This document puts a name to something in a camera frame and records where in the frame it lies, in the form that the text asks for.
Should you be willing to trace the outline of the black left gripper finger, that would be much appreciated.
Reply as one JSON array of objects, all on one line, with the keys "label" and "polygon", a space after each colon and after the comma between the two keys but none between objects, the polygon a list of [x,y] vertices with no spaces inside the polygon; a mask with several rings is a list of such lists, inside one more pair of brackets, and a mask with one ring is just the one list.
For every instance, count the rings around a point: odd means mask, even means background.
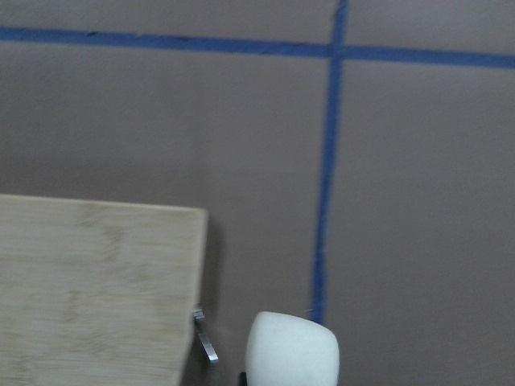
[{"label": "black left gripper finger", "polygon": [[238,377],[238,386],[247,386],[246,373],[241,372]]}]

